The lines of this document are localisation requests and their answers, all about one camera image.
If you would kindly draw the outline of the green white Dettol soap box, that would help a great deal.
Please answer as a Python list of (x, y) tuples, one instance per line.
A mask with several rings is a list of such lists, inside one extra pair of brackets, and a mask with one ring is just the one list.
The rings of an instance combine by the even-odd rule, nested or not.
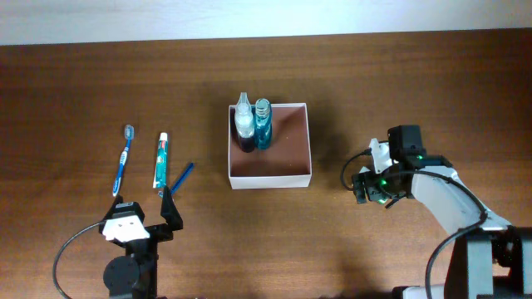
[(368, 167), (366, 166), (363, 166), (360, 171), (359, 171), (360, 174), (373, 174), (373, 171), (371, 169), (369, 169)]

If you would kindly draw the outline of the blue Listerine mouthwash bottle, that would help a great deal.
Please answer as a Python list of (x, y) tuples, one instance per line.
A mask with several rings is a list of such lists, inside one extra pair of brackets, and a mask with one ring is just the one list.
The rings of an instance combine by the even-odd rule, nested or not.
[(255, 103), (255, 145), (260, 150), (266, 150), (271, 145), (273, 136), (272, 106), (269, 100), (261, 98)]

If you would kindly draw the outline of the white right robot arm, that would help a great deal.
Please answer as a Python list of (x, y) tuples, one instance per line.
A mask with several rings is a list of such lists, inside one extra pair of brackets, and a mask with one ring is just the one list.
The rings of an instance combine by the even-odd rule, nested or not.
[(428, 155), (417, 125), (399, 125), (361, 152), (372, 168), (353, 174), (347, 190), (358, 203), (390, 208), (422, 203), (447, 232), (426, 265), (422, 286), (392, 289), (394, 298), (529, 298), (531, 230), (494, 213), (442, 155)]

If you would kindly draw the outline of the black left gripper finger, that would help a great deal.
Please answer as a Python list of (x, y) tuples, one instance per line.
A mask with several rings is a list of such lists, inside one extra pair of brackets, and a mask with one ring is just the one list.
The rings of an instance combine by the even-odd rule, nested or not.
[(165, 219), (172, 231), (181, 230), (183, 228), (183, 219), (175, 206), (172, 193), (167, 186), (163, 189), (160, 215)]
[(145, 214), (137, 202), (125, 202), (118, 195), (111, 205), (111, 208), (102, 219), (102, 227), (125, 227), (129, 225), (142, 224)]

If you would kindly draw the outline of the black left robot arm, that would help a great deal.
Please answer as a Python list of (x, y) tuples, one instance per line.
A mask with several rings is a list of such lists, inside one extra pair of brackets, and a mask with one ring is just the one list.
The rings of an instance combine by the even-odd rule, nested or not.
[(99, 233), (106, 241), (123, 248), (122, 256), (112, 259), (103, 273), (110, 298), (157, 298), (158, 245), (171, 241), (174, 232), (184, 227), (171, 190), (163, 188), (160, 216), (163, 223), (146, 227), (145, 214), (137, 202), (126, 203), (118, 195), (108, 210)]

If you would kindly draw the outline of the clear pump spray bottle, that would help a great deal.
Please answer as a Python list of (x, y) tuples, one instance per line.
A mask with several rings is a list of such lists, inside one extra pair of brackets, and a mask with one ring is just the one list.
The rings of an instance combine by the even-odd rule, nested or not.
[(254, 114), (246, 92), (241, 92), (235, 107), (234, 123), (240, 149), (249, 153), (254, 150)]

